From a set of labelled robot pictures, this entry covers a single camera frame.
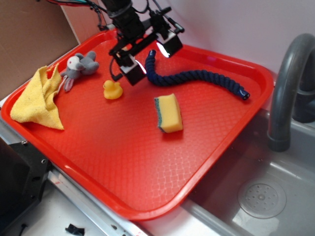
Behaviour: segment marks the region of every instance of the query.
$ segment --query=navy rope toy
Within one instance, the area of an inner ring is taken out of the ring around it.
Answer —
[[[154,85],[171,86],[183,84],[187,81],[203,80],[213,83],[215,85],[220,85],[221,87],[226,88],[236,96],[241,97],[243,100],[246,100],[250,97],[250,94],[245,91],[244,87],[242,87],[239,83],[224,75],[219,75],[218,73],[213,73],[206,70],[190,70],[170,76],[158,75],[155,71],[156,53],[157,52],[155,50],[151,50],[148,57],[146,58],[145,64],[147,77],[149,81]]]

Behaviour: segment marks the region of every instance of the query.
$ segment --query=sink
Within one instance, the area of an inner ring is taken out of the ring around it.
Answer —
[[[240,235],[315,235],[315,129],[292,121],[290,149],[273,152],[268,118],[259,111],[189,199]]]

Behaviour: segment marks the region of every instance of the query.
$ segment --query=red tray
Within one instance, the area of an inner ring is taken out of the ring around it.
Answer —
[[[226,89],[202,81],[160,88],[146,78],[106,100],[103,83],[111,79],[109,49],[114,33],[100,33],[58,62],[60,72],[70,56],[94,50],[99,70],[81,78],[72,90],[55,97],[65,130],[18,123],[10,111],[25,86],[5,102],[1,114],[55,165],[116,213],[130,220],[161,216],[178,206],[220,158],[260,109],[273,90],[265,68],[247,61],[184,45],[170,59],[157,53],[161,75],[205,69],[239,82],[251,97],[243,101]],[[144,63],[151,45],[137,56]],[[162,133],[154,98],[174,93],[180,105],[183,131]]]

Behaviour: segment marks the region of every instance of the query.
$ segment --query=sponge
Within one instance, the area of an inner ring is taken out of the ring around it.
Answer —
[[[183,130],[181,111],[175,94],[154,99],[158,115],[158,127],[162,132],[172,133]]]

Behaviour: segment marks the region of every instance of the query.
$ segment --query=gray stuffed animal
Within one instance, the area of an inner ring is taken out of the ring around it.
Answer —
[[[76,53],[67,61],[67,69],[61,73],[61,76],[66,76],[64,83],[64,90],[70,91],[73,82],[80,78],[81,75],[92,75],[99,68],[99,63],[95,61],[96,53],[94,51],[88,52],[84,57],[81,53]]]

